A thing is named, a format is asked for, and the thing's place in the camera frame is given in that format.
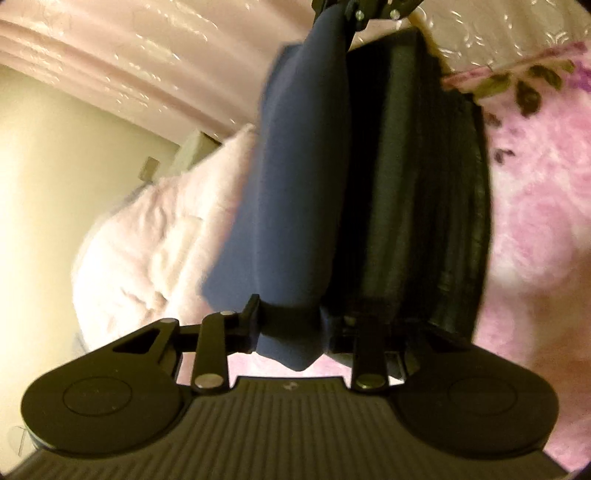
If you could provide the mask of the navy blue sweatshirt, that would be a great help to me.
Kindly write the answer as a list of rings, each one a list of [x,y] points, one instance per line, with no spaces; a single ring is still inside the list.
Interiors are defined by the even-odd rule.
[[[365,251],[388,79],[352,40],[338,4],[277,57],[245,193],[202,287],[216,310],[257,295],[256,350],[295,371],[324,353],[328,296],[345,293],[339,261]]]

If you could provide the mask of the stack of folded dark clothes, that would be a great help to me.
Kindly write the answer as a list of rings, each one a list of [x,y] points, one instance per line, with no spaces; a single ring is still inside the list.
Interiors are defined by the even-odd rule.
[[[471,338],[491,240],[482,110],[443,87],[417,28],[349,52],[346,73],[355,97],[329,300]]]

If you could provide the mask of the pale pink duvet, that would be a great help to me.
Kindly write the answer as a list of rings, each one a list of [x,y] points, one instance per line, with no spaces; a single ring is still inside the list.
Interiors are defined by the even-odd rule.
[[[95,222],[71,273],[87,350],[161,318],[193,325],[211,313],[202,283],[235,221],[256,140],[245,125],[197,166],[140,188]]]

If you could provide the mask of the pink sheer curtain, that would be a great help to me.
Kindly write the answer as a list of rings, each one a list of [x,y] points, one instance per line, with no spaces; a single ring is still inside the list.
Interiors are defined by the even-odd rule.
[[[5,1],[1,62],[167,140],[196,128],[222,138],[256,117],[274,57],[312,20],[308,1]],[[450,71],[498,69],[590,36],[575,1],[425,1],[353,42],[410,26]]]

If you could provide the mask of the pink floral bed blanket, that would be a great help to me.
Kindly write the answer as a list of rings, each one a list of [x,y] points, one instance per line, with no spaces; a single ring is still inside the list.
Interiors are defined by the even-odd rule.
[[[590,45],[551,48],[496,74],[441,83],[481,108],[491,188],[491,240],[471,338],[543,377],[559,413],[546,449],[576,470],[590,460]],[[408,379],[422,358],[409,335],[369,304],[351,315],[384,322],[392,376]]]

